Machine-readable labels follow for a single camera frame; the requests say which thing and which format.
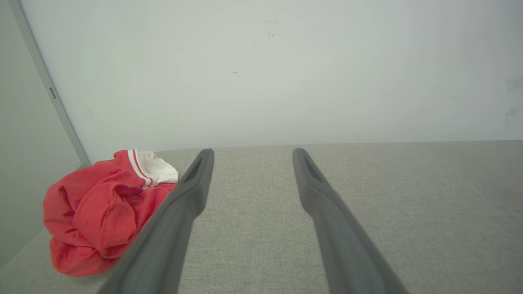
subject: gray fabric surface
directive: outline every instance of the gray fabric surface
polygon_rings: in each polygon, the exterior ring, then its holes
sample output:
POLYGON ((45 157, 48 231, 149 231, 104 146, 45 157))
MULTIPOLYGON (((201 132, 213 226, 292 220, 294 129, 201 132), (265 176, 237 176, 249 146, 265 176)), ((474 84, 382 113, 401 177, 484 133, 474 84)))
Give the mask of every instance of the gray fabric surface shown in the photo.
MULTIPOLYGON (((215 150, 180 293, 327 293, 295 146, 215 150)), ((411 293, 523 292, 523 141, 303 146, 411 293)), ((185 171, 199 150, 157 152, 185 171)), ((44 231, 0 270, 1 293, 94 293, 54 271, 44 231)))

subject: red cloth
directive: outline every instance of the red cloth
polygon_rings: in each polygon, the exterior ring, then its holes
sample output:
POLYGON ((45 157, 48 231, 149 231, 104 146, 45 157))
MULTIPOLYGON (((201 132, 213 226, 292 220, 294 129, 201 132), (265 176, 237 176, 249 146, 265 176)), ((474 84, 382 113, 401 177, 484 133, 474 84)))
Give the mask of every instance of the red cloth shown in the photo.
POLYGON ((65 176, 47 191, 43 223, 53 235, 51 259, 61 273, 85 276, 110 269, 176 187, 147 188, 128 151, 114 156, 65 176))

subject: white fabric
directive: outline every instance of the white fabric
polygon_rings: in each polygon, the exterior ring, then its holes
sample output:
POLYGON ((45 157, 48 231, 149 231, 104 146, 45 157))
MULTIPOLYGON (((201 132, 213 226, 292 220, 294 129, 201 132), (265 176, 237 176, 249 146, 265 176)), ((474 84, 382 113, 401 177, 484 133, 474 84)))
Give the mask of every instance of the white fabric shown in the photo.
POLYGON ((160 183, 178 182, 178 171, 153 152, 129 150, 128 155, 136 174, 145 180, 144 189, 160 183))

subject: scuff mark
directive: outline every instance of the scuff mark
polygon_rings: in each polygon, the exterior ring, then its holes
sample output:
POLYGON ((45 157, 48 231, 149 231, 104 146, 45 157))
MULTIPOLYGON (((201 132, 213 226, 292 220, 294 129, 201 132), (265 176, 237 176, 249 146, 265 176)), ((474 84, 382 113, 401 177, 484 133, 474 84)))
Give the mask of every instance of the scuff mark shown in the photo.
POLYGON ((276 35, 276 33, 272 32, 272 31, 274 31, 274 29, 276 28, 276 26, 280 22, 280 19, 278 18, 278 19, 276 19, 276 21, 272 20, 270 22, 272 23, 272 27, 269 30, 269 32, 267 33, 267 39, 272 39, 274 37, 274 35, 276 35))
POLYGON ((520 105, 520 106, 518 106, 518 107, 514 107, 513 109, 507 111, 507 113, 505 113, 505 116, 514 116, 514 115, 518 114, 518 113, 519 113, 519 110, 520 110, 520 108, 521 108, 522 106, 523 106, 523 105, 520 105))

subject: wall stain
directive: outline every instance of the wall stain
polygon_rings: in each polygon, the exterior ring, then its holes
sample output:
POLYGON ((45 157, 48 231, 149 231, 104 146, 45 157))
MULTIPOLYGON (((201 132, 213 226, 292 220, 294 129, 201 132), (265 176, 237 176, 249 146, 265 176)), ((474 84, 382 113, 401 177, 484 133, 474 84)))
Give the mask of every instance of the wall stain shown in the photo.
POLYGON ((523 77, 515 81, 507 80, 507 93, 515 94, 517 92, 523 92, 523 77))
POLYGON ((513 109, 507 111, 507 113, 505 113, 505 116, 514 116, 514 115, 518 114, 518 113, 519 113, 519 110, 520 110, 520 108, 521 108, 522 106, 523 106, 523 105, 520 105, 520 106, 518 106, 518 107, 514 107, 513 109))

